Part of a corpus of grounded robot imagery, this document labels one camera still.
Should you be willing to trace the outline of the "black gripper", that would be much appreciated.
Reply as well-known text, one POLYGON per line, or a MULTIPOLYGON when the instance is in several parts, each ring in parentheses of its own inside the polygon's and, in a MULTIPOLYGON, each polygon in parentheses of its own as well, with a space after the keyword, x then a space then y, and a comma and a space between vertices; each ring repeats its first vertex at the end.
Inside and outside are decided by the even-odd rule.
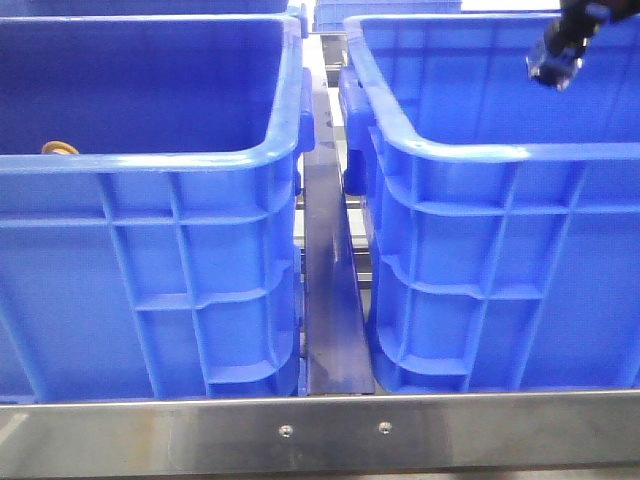
POLYGON ((559 5, 566 15, 599 22, 620 22, 639 14, 639 0, 560 0, 559 5))

